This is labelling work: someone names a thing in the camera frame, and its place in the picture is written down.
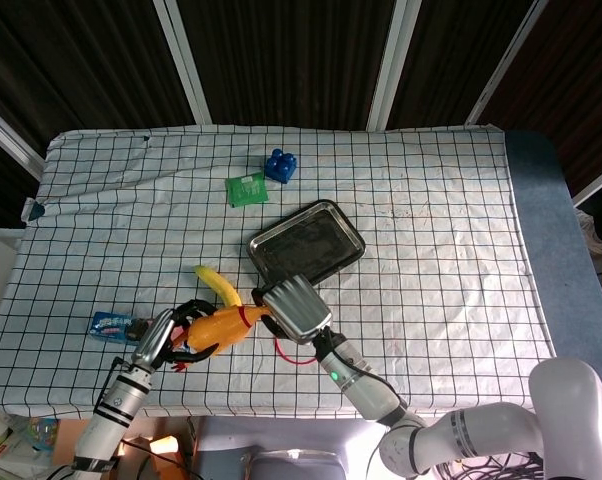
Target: blue lego block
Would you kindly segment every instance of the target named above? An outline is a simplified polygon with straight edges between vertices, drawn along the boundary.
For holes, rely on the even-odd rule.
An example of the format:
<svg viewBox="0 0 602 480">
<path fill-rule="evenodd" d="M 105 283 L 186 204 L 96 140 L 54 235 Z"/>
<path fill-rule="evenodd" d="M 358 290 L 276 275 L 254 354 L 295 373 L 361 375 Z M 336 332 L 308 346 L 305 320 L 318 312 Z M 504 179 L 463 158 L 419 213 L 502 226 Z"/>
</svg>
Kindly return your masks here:
<svg viewBox="0 0 602 480">
<path fill-rule="evenodd" d="M 297 159 L 294 155 L 275 148 L 272 156 L 265 162 L 265 176 L 277 182 L 288 183 L 296 168 Z"/>
</svg>

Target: black tray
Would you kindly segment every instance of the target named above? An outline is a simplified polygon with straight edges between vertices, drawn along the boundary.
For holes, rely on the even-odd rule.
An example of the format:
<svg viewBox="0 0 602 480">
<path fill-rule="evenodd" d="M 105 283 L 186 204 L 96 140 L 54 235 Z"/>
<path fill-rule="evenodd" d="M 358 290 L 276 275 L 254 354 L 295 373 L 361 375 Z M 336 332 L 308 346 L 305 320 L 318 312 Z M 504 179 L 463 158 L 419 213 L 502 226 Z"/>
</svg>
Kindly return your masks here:
<svg viewBox="0 0 602 480">
<path fill-rule="evenodd" d="M 330 200 L 302 208 L 248 243 L 248 255 L 267 285 L 297 274 L 316 285 L 364 253 L 361 235 Z"/>
</svg>

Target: yellow banana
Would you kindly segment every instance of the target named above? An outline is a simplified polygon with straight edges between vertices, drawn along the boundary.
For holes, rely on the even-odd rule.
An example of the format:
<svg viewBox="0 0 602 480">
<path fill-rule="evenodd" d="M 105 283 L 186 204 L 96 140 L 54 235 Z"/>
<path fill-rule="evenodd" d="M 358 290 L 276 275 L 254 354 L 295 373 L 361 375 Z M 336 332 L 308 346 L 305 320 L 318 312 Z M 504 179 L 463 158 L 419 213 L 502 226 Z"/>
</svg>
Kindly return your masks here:
<svg viewBox="0 0 602 480">
<path fill-rule="evenodd" d="M 210 267 L 197 265 L 194 267 L 194 273 L 197 274 L 203 283 L 221 297 L 226 307 L 240 307 L 242 305 L 241 297 L 239 297 L 234 287 Z"/>
</svg>

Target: green packet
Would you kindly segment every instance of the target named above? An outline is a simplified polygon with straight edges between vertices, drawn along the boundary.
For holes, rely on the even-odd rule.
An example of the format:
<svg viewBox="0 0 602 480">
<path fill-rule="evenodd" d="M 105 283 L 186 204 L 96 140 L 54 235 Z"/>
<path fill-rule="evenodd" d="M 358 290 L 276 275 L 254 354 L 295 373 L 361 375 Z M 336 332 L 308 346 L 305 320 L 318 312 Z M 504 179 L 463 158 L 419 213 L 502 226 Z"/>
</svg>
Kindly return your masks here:
<svg viewBox="0 0 602 480">
<path fill-rule="evenodd" d="M 228 203 L 232 207 L 243 207 L 268 201 L 263 172 L 245 177 L 226 178 L 225 188 L 228 191 Z"/>
</svg>

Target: grid tablecloth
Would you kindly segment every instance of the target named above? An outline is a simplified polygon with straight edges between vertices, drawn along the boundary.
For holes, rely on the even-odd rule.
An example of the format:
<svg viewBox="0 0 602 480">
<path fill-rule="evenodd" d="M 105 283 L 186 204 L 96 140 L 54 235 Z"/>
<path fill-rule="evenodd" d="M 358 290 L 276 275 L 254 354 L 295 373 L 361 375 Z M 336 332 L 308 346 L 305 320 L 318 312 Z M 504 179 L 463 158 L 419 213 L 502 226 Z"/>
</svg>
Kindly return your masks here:
<svg viewBox="0 0 602 480">
<path fill-rule="evenodd" d="M 270 200 L 231 208 L 224 180 L 295 153 Z M 216 301 L 208 265 L 250 303 L 256 232 L 317 199 L 336 201 L 367 243 L 320 284 L 345 334 L 418 412 L 499 400 L 529 405 L 527 377 L 552 345 L 518 225 L 504 134 L 273 127 L 73 131 L 49 147 L 37 201 L 0 307 L 0 406 L 27 415 L 91 411 L 114 356 L 86 336 L 95 311 L 149 317 Z M 282 342 L 290 355 L 311 347 Z M 258 325 L 231 351 L 162 369 L 148 415 L 353 416 L 317 364 L 275 354 Z"/>
</svg>

